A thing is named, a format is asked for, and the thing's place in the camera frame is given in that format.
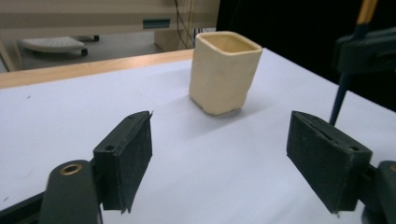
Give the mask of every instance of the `metal bolt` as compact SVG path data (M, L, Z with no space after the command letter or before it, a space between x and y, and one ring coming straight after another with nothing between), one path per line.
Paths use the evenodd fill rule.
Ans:
M82 169L81 164L70 164L66 165L64 168L61 170L61 175L73 175L80 171Z
M392 170L393 172L396 172L396 164L391 165L390 170Z

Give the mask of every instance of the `white table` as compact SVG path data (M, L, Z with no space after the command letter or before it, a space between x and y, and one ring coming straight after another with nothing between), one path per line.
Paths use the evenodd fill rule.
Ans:
M328 120L336 85L265 49L242 110L212 117L190 99L191 61L0 90L0 210L45 190L126 116L153 111L153 157L132 213L105 223L361 223L332 215L290 159L292 110ZM396 160L396 114L348 93L336 125Z

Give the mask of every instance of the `screw hole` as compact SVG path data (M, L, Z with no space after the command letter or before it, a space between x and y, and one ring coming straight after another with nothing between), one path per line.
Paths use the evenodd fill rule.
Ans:
M111 151L111 150L113 150L114 149L114 146L107 146L107 147L105 147L105 150L106 151Z
M359 148L358 147L348 147L350 150L352 150L352 151L359 151Z
M61 170L61 175L73 175L82 169L80 164L70 164Z

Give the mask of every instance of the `wooden table edge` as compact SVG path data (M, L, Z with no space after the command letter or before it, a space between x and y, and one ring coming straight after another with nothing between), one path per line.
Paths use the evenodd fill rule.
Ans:
M192 59L193 49L0 74L0 89Z

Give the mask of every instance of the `cup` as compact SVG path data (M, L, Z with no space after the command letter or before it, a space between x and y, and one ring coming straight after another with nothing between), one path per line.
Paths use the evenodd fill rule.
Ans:
M241 108L261 55L262 46L240 34L198 34L192 57L191 99L211 115Z

